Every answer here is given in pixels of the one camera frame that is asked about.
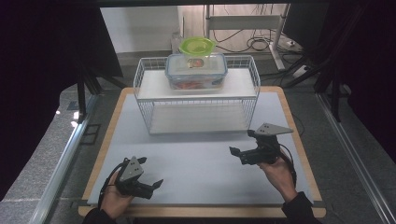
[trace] metal frame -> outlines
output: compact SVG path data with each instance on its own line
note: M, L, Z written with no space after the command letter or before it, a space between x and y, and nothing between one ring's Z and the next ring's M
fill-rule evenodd
M282 59L279 57L277 45L285 25L290 4L286 4L280 16L210 16L210 5L206 5L205 37L210 38L210 30L240 30L240 29L276 29L274 42L269 44L278 71L286 70Z
M64 152L62 153L61 158L59 159L58 164L56 165L55 170L49 179L49 183L44 189L43 195L41 196L41 199L29 220L29 224L44 223L46 220L55 200L56 194L58 193L58 190L64 181L64 176L67 173L68 167L73 160L81 137L84 134L88 122L90 121L90 112L92 112L96 100L97 96L94 95L91 97L87 108L89 113L86 114L85 119L72 132L70 139L64 148Z
M396 223L396 218L393 215L392 211L389 208L388 202L382 194L378 185L374 182L370 173L367 171L361 157L359 156L358 151L353 146L353 143L350 141L347 136L346 131L344 130L342 124L337 121L332 115L332 111L330 103L327 100L327 96L325 93L317 93L318 101L326 114L327 119L329 120L334 133L337 135L346 156L348 157L350 163L352 164L356 174L358 175L361 184L366 190L370 200L375 207L376 212L379 214L383 223Z

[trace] floor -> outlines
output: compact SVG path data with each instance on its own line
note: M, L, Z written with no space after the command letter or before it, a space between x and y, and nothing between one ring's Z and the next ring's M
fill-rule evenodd
M224 45L225 48L237 49L245 46L246 37L240 37L237 45ZM124 77L120 80L132 85L134 71L141 57L167 56L170 52L137 52L119 54L119 61ZM281 85L294 79L291 74L279 74L271 54L264 51L247 53L253 55L262 85ZM299 55L282 52L283 62L290 67L299 59ZM348 156L343 142L332 126L318 96L314 93L313 84L317 76L313 76L293 88L285 89L285 94L293 113L294 121L302 138L304 148L318 183L320 194L326 205L327 215L320 220L323 223L388 223L381 219L375 210L374 199L370 190L364 184L359 167L357 168ZM120 89L99 78L103 92L92 97L86 91L87 102L95 101L90 122L76 148L68 172L56 193L53 205L47 211L45 223L80 223L82 217L78 214L78 206L85 189L88 177L106 133L113 108L120 95ZM40 202L46 186L51 181L51 175L64 155L66 146L70 144L70 136L75 131L78 112L77 87L72 86L61 95L59 113L54 115L53 122L46 135L37 147L34 156L26 164L19 178L9 190L6 198L0 202L0 220L2 223L27 223ZM383 148L375 141L353 114L347 104L346 97L340 99L340 117L347 140L352 143L359 159L367 173L373 179L377 190L384 197L387 206L394 214L396 208L396 166ZM120 218L119 223L284 223L285 220L267 219L151 219Z

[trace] plastic food container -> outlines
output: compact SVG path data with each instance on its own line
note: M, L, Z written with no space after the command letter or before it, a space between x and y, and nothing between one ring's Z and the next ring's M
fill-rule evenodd
M173 90L218 90L227 75L227 63L222 53L212 53L205 60L186 61L183 54L172 54L166 62L165 74Z

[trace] human hand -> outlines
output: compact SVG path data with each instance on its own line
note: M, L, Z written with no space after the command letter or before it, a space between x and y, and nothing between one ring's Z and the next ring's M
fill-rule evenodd
M261 162L258 165L264 170L268 180L280 192L286 203L297 196L291 172L282 158L277 158L273 164Z
M117 190L114 183L116 181L118 172L111 176L108 186L105 191L105 196L102 201L100 209L103 209L112 219L116 219L125 211L125 209L131 204L133 196L122 195Z

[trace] black cable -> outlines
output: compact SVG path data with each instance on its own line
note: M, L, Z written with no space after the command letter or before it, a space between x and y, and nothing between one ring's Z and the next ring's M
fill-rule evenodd
M285 146L283 146L282 144L280 144L279 143L279 145L280 146L282 146L283 148L285 148L288 152L289 152L289 156L290 156L290 161L291 161L291 164L293 164L294 165L294 160L293 160L293 156L291 156L291 152L290 152L290 150L287 148L287 147L285 147Z
M224 5L224 10L227 12L227 15L230 15L230 13L228 13L227 9L225 8L225 5ZM213 14L214 13L215 13L215 5L213 5Z
M253 38L255 34L256 34L256 30L253 30L253 32L251 33L250 38Z
M108 182L110 182L111 176L113 176L114 173L116 173L116 171L117 171L118 169L120 169L123 165L128 164L128 162L129 162L129 161L124 161L124 162L118 164L118 165L116 166L116 168L114 168L114 170L111 171L110 175L109 175L108 178L106 179L105 183L103 184L103 186L102 186L102 188L101 188L101 190L100 190L100 194L99 194L99 199L98 199L98 208L99 208L99 209L100 209L100 207L102 206L102 201L103 201L103 198L105 197L105 191L106 191L106 188L107 188L107 186L108 186Z
M278 73L272 73L272 74L259 74L260 76L260 81L261 84L265 81L265 80L270 80L270 79L276 79L274 80L274 82L272 83L273 86L275 86L275 83L277 82L277 80L282 77L282 76L286 76L289 72L293 71L295 69L295 67L297 67L299 64L301 64L302 62L304 62L303 57L300 58L299 60L297 60L295 63L293 63L287 70L285 71L281 71Z
M327 67L331 62L331 59L328 58L326 59L323 63L320 63L319 65L316 65L315 67L312 67L311 69L307 70L304 74L302 74L301 76L295 78L294 80L290 81L289 83L287 83L285 86L282 86L280 84L281 88L291 88L295 85L297 85L298 83L306 80L309 77L312 77L313 75L317 74L320 70L324 69L325 67Z
M276 48L279 51L285 52L285 53L289 53L289 54L304 54L303 50L291 50L291 49L285 49L280 45L277 45Z
M264 15L267 15L267 7L268 7L268 4L265 4Z
M251 10L250 15L253 14L254 10L258 10L259 9L259 4L256 4L256 6L253 8L253 10Z
M254 44L255 43L266 43L265 48L263 49L256 49L254 48ZM250 39L247 40L247 46L248 47L252 47L253 49L257 50L257 51L264 51L265 49L268 49L269 45L268 43L265 41L265 39L262 38L255 38L255 37L251 37Z
M288 167L289 167L289 170L290 170L290 174L291 174L291 178L292 178L292 180L293 180L293 184L294 184L294 187L296 187L296 184L297 184L297 173L296 173L296 170L294 169L294 160L293 160L293 157L291 156L291 153L290 153L290 150L287 148L287 147L285 147L285 146L283 146L282 144L280 144L283 148L285 148L288 152L289 152L289 155L290 155L290 158L288 158L285 154L283 154L282 152L280 152L280 158L282 158L284 161L285 161L285 163L288 165Z
M282 54L282 59L283 59L283 61L285 61L286 63L295 63L295 62L291 62L291 61L289 61L289 60L287 60L286 58L285 58L285 56L287 56L287 55L299 55L299 54L293 54L293 53L290 53L290 54Z
M258 8L257 8L258 9ZM264 4L262 4L262 11L264 10ZM260 11L260 15L262 15L262 11Z
M250 49L250 48L247 48L247 49L242 49L242 50L230 50L230 49L225 49L225 48L220 47L220 46L216 46L216 48L224 49L224 50L227 50L227 51L229 51L229 52L231 52L231 53L241 53L241 52L245 52L245 51L247 51L248 49Z
M299 119L295 114L291 113L291 115L292 115L293 117L295 117L295 118L300 122L301 127L302 127L303 130L302 130L300 133L298 133L298 134L300 135L300 137L303 136L303 134L304 134L304 132L305 132L305 126L304 126L303 122L302 122L301 119Z
M244 31L244 30L239 30L239 31L237 31L235 34L230 35L230 36L228 36L227 38L225 38L225 39L223 39L223 40L218 40L218 39L216 38L216 33L215 33L215 31L213 31L213 36L215 37L215 40L216 40L218 43L221 43L221 42L224 42L224 41L230 39L231 37L233 37L233 36L239 34L239 33L242 32L242 31Z
M285 36L286 38L288 38L288 39L291 39L290 37L288 37L287 35L285 35L285 34L283 34L283 33L280 33L280 35L283 35L283 36Z
M278 87L282 87L283 79L284 79L286 76L291 75L291 72L293 72L299 65L301 65L302 63L304 63L306 60L307 60L307 57L303 56L303 57L301 57L299 60L297 60L297 62L295 62L294 64L292 64L292 65L288 68L288 70L285 71L285 73L284 73L283 76L281 77L280 82L279 82L279 84L278 84L277 86L278 86ZM277 79L274 80L274 82L273 82L272 85L275 86L275 83L276 83L276 82L277 82Z

